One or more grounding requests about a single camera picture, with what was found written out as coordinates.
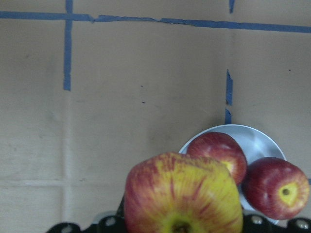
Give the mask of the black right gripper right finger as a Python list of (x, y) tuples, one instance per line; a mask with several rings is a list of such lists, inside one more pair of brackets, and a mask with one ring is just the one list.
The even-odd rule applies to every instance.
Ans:
[(243, 233), (311, 233), (311, 220), (304, 217), (292, 218), (280, 226), (276, 221), (254, 211), (243, 213)]

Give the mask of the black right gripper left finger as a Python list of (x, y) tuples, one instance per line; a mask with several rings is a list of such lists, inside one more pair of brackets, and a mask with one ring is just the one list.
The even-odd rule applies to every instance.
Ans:
[(62, 222), (54, 225), (47, 233), (124, 233), (125, 223), (123, 210), (115, 213), (106, 212), (99, 214), (89, 227), (82, 230), (80, 226), (72, 222)]

